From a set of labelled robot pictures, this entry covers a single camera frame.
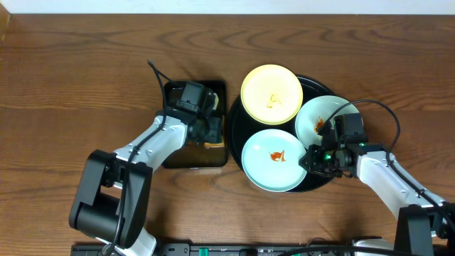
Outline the yellow sponge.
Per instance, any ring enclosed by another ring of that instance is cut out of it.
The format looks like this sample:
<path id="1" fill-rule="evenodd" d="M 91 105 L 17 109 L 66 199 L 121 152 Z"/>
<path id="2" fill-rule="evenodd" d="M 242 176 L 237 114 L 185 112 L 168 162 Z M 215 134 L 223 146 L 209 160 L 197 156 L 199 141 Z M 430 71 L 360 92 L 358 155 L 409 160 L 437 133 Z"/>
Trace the yellow sponge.
<path id="1" fill-rule="evenodd" d="M 210 109 L 210 116 L 206 119 L 208 128 L 205 134 L 205 147 L 224 147 L 223 128 L 225 115 L 222 113 L 222 109 L 218 108 L 220 102 L 218 95 L 211 93 L 210 96 L 213 99 L 213 105 Z"/>

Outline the light blue front plate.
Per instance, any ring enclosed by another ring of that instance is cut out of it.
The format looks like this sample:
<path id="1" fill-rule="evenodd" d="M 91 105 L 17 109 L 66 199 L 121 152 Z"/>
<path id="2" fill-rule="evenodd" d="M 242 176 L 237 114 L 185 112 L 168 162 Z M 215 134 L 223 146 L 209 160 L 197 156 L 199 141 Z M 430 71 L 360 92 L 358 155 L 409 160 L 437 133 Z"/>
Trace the light blue front plate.
<path id="1" fill-rule="evenodd" d="M 296 188 L 307 171 L 299 165 L 305 155 L 303 144 L 280 129 L 265 129 L 253 134 L 242 148 L 242 168 L 257 187 L 271 192 Z"/>

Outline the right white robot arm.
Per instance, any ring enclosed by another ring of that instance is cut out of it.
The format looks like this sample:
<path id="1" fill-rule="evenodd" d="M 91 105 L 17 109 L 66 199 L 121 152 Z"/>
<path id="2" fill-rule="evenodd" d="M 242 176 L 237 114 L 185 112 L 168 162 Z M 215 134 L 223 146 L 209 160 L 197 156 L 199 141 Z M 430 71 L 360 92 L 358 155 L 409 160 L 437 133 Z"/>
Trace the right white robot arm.
<path id="1" fill-rule="evenodd" d="M 390 150 L 362 132 L 330 132 L 299 161 L 324 177 L 348 174 L 371 188 L 397 219 L 394 250 L 411 255 L 454 254 L 454 204 L 431 193 Z"/>

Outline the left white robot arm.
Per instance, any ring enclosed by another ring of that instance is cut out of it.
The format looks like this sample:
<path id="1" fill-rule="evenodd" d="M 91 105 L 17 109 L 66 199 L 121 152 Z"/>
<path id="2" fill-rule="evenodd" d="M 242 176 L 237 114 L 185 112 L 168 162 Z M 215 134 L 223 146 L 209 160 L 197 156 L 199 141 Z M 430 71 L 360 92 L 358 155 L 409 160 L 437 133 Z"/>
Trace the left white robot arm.
<path id="1" fill-rule="evenodd" d="M 152 175 L 188 141 L 221 141 L 222 121 L 213 116 L 218 103 L 214 92 L 183 95 L 158 111 L 128 145 L 112 153 L 93 151 L 70 210 L 70 227 L 104 242 L 103 255 L 152 255 L 157 240 L 144 227 Z"/>

